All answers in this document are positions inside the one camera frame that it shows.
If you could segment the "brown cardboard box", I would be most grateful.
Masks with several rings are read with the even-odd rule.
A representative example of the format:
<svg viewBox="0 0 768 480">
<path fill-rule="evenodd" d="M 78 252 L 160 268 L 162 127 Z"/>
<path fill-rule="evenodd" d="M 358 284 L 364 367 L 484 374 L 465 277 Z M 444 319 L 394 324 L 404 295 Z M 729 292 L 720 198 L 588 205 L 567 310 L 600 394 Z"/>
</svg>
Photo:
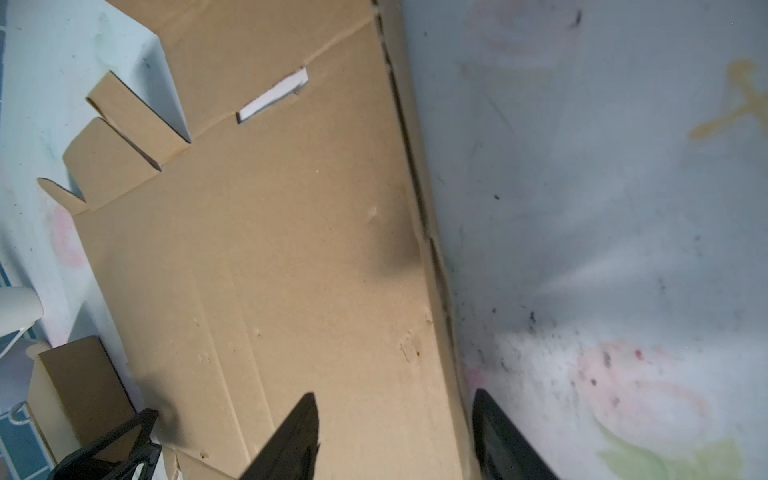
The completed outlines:
<svg viewBox="0 0 768 480">
<path fill-rule="evenodd" d="M 476 479 L 397 1 L 120 1 L 189 134 L 115 74 L 42 188 L 171 476 L 243 474 L 306 394 L 318 479 Z"/>
<path fill-rule="evenodd" d="M 26 403 L 56 463 L 136 415 L 96 336 L 39 353 Z"/>
</svg>

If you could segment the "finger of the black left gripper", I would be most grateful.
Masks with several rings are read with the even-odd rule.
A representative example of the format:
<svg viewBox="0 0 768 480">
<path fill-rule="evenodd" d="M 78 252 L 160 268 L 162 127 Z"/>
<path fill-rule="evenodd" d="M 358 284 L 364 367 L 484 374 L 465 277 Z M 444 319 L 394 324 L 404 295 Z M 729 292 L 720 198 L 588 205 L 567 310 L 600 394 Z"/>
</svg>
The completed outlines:
<svg viewBox="0 0 768 480">
<path fill-rule="evenodd" d="M 155 443 L 150 439 L 150 435 L 158 417 L 159 412 L 157 410 L 146 408 L 140 411 L 130 420 L 114 428 L 98 440 L 66 456 L 48 475 L 48 479 L 104 480 L 104 477 L 117 464 L 128 459 L 135 448 L 147 443 Z M 103 451 L 122 443 L 124 438 L 130 440 L 130 448 L 124 459 L 110 461 L 100 457 Z"/>
<path fill-rule="evenodd" d="M 162 447 L 156 443 L 147 443 L 135 448 L 127 460 L 117 464 L 104 480 L 148 479 L 154 476 L 161 457 Z"/>
</svg>

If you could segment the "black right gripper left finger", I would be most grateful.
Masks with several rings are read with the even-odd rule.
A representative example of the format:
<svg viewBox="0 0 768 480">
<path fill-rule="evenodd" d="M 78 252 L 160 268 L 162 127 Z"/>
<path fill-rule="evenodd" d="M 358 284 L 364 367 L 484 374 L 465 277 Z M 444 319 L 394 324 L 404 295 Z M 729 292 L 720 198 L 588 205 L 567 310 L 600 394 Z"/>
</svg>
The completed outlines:
<svg viewBox="0 0 768 480">
<path fill-rule="evenodd" d="M 305 393 L 240 476 L 249 480 L 312 480 L 319 452 L 319 413 Z"/>
</svg>

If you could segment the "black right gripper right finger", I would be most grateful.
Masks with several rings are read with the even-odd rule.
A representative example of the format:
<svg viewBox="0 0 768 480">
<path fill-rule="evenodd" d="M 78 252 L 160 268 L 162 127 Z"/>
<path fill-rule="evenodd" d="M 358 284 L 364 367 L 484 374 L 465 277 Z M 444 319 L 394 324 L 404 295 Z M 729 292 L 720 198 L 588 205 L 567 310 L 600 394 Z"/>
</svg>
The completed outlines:
<svg viewBox="0 0 768 480">
<path fill-rule="evenodd" d="M 485 389 L 475 391 L 471 420 L 475 455 L 483 479 L 558 479 Z"/>
</svg>

